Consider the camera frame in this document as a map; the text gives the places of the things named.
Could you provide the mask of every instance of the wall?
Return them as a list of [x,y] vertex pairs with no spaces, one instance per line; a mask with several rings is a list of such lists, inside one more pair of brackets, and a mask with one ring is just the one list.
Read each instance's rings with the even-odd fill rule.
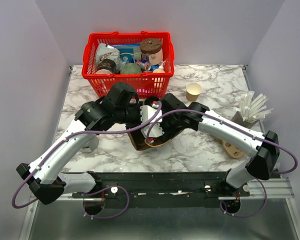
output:
[[177,64],[247,64],[283,1],[36,0],[72,65],[90,33],[142,30],[170,32]]
[[[278,133],[279,142],[296,153],[299,167],[291,179],[300,215],[300,0],[286,0],[249,63],[251,88],[269,96],[274,108],[266,129]],[[281,170],[292,159],[281,154]]]
[[[11,198],[19,163],[51,144],[69,67],[33,0],[0,1],[0,240],[19,239],[25,209]],[[24,189],[17,203],[29,200]]]

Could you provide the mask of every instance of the white marble surface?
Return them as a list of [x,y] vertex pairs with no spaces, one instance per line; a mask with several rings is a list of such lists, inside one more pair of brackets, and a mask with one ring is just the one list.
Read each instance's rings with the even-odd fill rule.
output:
[[[82,66],[74,66],[68,86],[57,137],[69,126],[81,105],[95,101],[98,96],[81,75]],[[248,87],[240,66],[237,65],[176,65],[167,93],[173,93],[187,106],[186,85],[198,82],[203,92],[198,102],[231,119],[234,106]],[[124,130],[115,124],[109,131]],[[260,131],[259,125],[252,129]],[[186,129],[167,144],[136,151],[127,134],[100,135],[99,147],[92,153],[78,152],[65,166],[64,172],[192,172],[226,171],[236,167],[247,156],[232,159],[221,143],[209,134]]]

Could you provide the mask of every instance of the white cup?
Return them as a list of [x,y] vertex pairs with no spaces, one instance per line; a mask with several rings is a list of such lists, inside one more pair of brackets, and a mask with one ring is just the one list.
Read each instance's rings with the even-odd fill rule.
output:
[[194,102],[198,99],[202,92],[202,86],[197,82],[191,82],[186,86],[186,99],[190,102]]

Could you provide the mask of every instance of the plastic basket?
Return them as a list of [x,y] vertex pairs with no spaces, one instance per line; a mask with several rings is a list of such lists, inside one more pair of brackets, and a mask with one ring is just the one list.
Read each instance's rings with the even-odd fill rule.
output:
[[[162,42],[163,60],[165,73],[141,74],[95,74],[97,66],[95,56],[100,43],[105,44],[131,44],[140,43],[147,38],[157,38]],[[119,33],[103,32],[92,33],[83,54],[82,76],[87,79],[99,97],[107,95],[113,84],[125,82],[136,90],[139,98],[144,99],[150,96],[162,97],[168,87],[170,78],[174,75],[174,47],[171,43],[168,32],[146,32],[141,33]]]

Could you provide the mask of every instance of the green ball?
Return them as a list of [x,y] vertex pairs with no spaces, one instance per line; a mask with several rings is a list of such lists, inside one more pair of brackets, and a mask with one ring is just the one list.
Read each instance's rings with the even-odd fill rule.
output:
[[125,64],[120,70],[120,74],[141,74],[141,73],[142,73],[141,68],[132,62]]

